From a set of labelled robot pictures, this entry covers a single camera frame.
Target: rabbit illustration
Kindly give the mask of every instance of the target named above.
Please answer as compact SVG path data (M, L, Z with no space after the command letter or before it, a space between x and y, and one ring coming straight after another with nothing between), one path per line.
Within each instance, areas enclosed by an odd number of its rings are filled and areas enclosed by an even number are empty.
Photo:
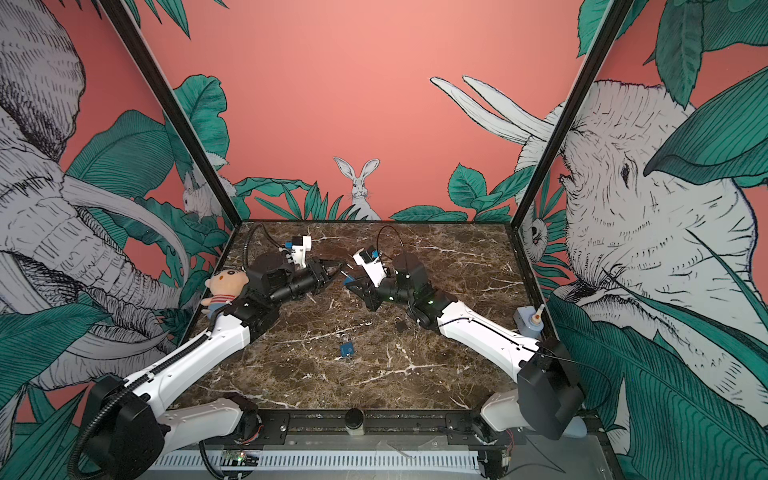
M227 164L227 161L222 157L210 152L206 152L210 164L215 170L218 170L222 166ZM237 191L226 178L221 177L218 171L216 175L219 177L221 186L224 187L224 191L227 195L234 197L237 195ZM192 180L199 186L194 187ZM221 204L214 196L214 192L207 186L203 173L197 168L197 165L193 164L192 174L187 172L184 175L184 211L187 213L196 213L200 218L208 217L209 215L222 215Z
M341 173L352 181L352 209L350 212L358 210L355 215L356 220L381 220L381 217L376 214L375 211L368 205L368 189L366 188L366 177L373 173L376 168L379 168L379 160L373 159L368 161L360 172L360 176L355 175L355 169L352 165L346 163L344 160L338 157L334 157L333 160L339 165Z

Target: rabbit head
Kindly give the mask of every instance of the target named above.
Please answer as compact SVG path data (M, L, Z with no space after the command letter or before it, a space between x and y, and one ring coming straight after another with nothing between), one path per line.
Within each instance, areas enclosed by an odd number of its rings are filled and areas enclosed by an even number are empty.
M368 189L366 188L366 177L373 173L376 168L379 168L378 159L368 161L360 172L360 176L355 175L355 169L352 165L346 163L344 160L338 157L334 157L333 160L339 165L341 173L352 181L352 198L365 198L368 197Z

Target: wall mural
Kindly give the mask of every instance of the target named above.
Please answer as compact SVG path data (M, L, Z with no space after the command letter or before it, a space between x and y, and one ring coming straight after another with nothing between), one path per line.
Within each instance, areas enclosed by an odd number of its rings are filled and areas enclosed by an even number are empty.
M153 197L174 167L180 182L193 167L172 127L139 111L62 170L88 66L40 0L0 0L0 18L0 359L12 366L0 372L0 478L64 479L85 390L58 409L48 392L175 349L229 233L199 177L186 211ZM178 91L199 104L200 123L217 121L212 84L195 77ZM226 135L212 134L206 147L223 157ZM129 239L162 251L170 275L140 271ZM18 421L23 402L34 422Z
M582 5L582 44L607 3ZM667 1L649 58L663 84L596 82L559 187L545 181L523 224L561 339L611 379L581 370L630 479L768 478L768 308L745 196L768 183L768 68L690 104L703 53L768 45L767 22L765 1Z

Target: glue bottle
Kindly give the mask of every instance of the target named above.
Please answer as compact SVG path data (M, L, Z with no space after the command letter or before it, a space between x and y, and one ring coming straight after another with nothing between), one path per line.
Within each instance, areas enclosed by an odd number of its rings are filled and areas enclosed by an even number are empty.
M544 323L541 321L541 312L544 311L544 304L534 310L532 306L521 306L515 312L515 323L517 323L520 335L528 336L533 339L541 336L541 330Z

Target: marble tabletop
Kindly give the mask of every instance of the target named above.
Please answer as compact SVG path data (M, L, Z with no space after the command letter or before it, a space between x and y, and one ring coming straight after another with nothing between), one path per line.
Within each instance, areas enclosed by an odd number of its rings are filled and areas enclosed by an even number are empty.
M278 241L311 235L310 255L344 259L373 245L381 223L265 223ZM250 224L238 230L225 266L240 266ZM406 249L419 255L432 285L470 308L515 329L515 309L530 303L506 227L499 224L393 224ZM381 250L400 244L384 230ZM257 230L250 260L271 246ZM207 321L192 326L202 331ZM341 335L355 354L341 358ZM402 307L377 312L343 288L339 276L317 296L284 304L272 329L192 385L174 408L238 392L265 409L463 409L493 392L514 388L497 366L468 347L418 327Z

